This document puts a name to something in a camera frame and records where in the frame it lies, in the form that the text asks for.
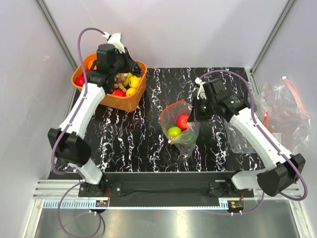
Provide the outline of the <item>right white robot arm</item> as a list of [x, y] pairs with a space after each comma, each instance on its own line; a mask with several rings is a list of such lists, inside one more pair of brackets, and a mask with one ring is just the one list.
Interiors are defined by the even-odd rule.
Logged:
[[278, 142], [256, 117], [253, 104], [240, 94], [222, 101], [195, 97], [192, 103], [189, 122], [206, 121], [214, 115], [223, 117], [241, 132], [264, 164], [264, 169], [240, 171], [233, 175], [231, 181], [225, 184], [229, 196], [237, 196], [243, 189], [261, 189], [274, 197], [300, 180], [304, 188], [300, 199], [307, 197], [308, 188], [301, 175], [305, 158], [301, 154], [293, 155]]

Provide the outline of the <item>red apple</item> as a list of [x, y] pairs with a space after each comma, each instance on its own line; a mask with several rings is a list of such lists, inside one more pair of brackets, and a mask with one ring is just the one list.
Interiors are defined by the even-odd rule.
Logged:
[[178, 116], [177, 120], [176, 120], [176, 124], [177, 126], [182, 130], [182, 131], [185, 131], [188, 129], [188, 124], [187, 124], [187, 121], [188, 121], [188, 118], [189, 118], [189, 115], [186, 115], [186, 114], [181, 114]]

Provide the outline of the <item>clear orange-zipper bag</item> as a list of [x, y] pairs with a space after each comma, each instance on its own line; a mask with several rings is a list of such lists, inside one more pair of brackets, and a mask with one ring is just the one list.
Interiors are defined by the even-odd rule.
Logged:
[[167, 106], [160, 115], [160, 124], [168, 143], [175, 145], [182, 156], [191, 157], [199, 135], [200, 123], [190, 122], [192, 106], [181, 100]]

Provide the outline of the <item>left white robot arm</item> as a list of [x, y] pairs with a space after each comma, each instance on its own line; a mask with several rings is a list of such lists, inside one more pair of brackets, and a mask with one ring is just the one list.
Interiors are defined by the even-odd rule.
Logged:
[[52, 147], [51, 163], [55, 159], [67, 163], [90, 185], [95, 196], [102, 196], [107, 184], [91, 159], [92, 149], [84, 140], [86, 129], [97, 106], [113, 86], [115, 76], [125, 72], [138, 75], [141, 69], [122, 43], [99, 45], [96, 55], [89, 72], [83, 73], [84, 85], [74, 108], [59, 128], [48, 131], [48, 138]]

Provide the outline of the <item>purple grape bunch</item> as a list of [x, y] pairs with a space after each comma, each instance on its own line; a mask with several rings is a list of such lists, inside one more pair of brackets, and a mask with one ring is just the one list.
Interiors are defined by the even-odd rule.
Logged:
[[181, 155], [190, 157], [195, 148], [197, 140], [196, 134], [187, 134], [183, 136], [175, 145], [179, 149]]

